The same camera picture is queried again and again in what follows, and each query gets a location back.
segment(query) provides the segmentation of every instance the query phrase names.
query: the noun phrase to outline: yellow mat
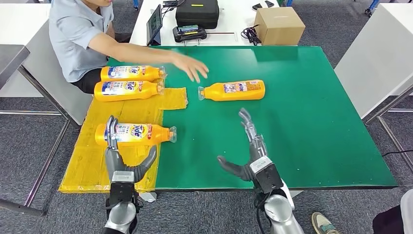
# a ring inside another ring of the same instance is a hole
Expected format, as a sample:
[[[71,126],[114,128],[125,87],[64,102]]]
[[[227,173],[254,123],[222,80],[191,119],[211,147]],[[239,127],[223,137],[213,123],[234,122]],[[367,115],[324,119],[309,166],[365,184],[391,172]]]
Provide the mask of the yellow mat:
[[[165,89],[164,95],[156,95],[144,100],[99,102],[94,98],[80,130],[59,191],[62,193],[109,192],[110,182],[103,155],[106,147],[96,144],[94,134],[98,124],[106,123],[110,115],[118,118],[120,123],[151,123],[162,126],[163,110],[185,109],[186,106],[186,88],[168,88]],[[119,150],[125,164],[130,166],[141,163],[148,155],[148,151],[149,146],[128,147]],[[158,145],[156,161],[145,177],[135,184],[137,191],[154,190],[159,152],[160,145]]]

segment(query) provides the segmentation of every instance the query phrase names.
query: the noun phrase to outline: green tabletop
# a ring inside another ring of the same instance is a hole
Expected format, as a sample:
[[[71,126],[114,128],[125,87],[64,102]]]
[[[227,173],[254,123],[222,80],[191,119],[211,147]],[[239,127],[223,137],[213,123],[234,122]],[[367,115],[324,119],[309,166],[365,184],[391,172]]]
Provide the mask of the green tabletop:
[[[209,74],[197,84],[166,65],[166,86],[186,87],[189,104],[164,111],[163,126],[176,126],[178,140],[162,144],[157,189],[252,188],[225,172],[216,159],[223,155],[237,164],[248,161],[248,140],[238,117],[242,107],[263,134],[269,157],[290,189],[397,186],[320,47],[162,48],[203,61]],[[265,82],[263,99],[198,100],[199,85],[247,79]]]

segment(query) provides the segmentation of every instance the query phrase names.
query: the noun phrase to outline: tablet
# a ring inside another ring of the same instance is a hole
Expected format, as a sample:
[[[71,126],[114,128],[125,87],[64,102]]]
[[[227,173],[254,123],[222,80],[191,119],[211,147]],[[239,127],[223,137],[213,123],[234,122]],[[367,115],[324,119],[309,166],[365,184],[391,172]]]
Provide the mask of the tablet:
[[[155,44],[154,39],[162,28],[161,4],[158,5],[146,23],[147,45]]]

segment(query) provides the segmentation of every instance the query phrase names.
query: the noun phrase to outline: black case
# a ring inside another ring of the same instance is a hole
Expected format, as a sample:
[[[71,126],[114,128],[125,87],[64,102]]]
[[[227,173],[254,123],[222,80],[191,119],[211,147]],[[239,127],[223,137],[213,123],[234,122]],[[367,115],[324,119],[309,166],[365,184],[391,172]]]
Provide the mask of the black case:
[[[176,24],[178,27],[198,25],[204,29],[217,27],[219,7],[217,0],[184,0],[176,8]]]

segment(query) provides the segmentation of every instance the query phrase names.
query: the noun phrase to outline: short sleeve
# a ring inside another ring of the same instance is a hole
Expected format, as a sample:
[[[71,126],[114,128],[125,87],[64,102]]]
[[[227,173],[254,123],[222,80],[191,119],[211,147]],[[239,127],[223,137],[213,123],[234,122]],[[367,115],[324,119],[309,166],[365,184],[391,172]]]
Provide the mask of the short sleeve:
[[[68,40],[84,49],[88,48],[92,38],[102,33],[102,31],[93,27],[92,22],[81,17],[65,17],[59,19],[56,25]]]
[[[111,5],[111,16],[109,17],[109,21],[112,22],[114,18],[115,18],[115,15],[113,14],[113,7]]]

